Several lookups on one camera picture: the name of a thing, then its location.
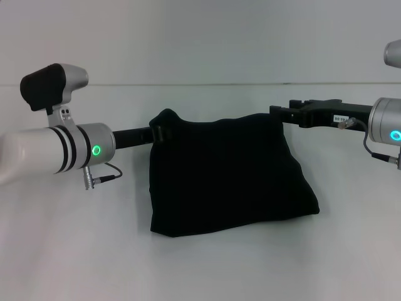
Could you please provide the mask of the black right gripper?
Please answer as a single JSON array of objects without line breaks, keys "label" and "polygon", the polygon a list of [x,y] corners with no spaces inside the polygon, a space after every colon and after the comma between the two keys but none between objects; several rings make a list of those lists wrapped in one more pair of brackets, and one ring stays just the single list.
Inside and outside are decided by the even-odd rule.
[{"label": "black right gripper", "polygon": [[341,100],[290,100],[289,108],[270,106],[269,114],[282,123],[302,128],[337,127],[342,121],[355,117],[368,124],[371,105],[343,103]]}]

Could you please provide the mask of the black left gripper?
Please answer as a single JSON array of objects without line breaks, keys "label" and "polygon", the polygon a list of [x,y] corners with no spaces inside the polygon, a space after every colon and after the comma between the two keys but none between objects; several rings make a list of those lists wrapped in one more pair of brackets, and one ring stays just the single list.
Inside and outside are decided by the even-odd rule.
[{"label": "black left gripper", "polygon": [[146,144],[162,144],[172,139],[168,124],[153,125],[139,129],[113,131],[116,148],[130,148]]}]

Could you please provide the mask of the black shirt with FREE print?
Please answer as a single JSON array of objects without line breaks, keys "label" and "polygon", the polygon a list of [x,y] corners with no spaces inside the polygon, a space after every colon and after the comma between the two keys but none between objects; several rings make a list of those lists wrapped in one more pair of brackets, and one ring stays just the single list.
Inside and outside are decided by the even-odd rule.
[{"label": "black shirt with FREE print", "polygon": [[318,199],[270,114],[189,122],[173,110],[150,121],[172,139],[150,151],[152,232],[180,237],[318,214]]}]

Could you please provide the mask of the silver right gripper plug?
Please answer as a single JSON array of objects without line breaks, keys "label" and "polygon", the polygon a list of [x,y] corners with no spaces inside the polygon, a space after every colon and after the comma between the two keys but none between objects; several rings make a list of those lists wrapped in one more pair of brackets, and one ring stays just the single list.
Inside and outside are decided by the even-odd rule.
[{"label": "silver right gripper plug", "polygon": [[338,123],[338,128],[341,130],[348,129],[350,127],[355,126],[358,123],[357,119],[352,117],[346,120],[343,120]]}]

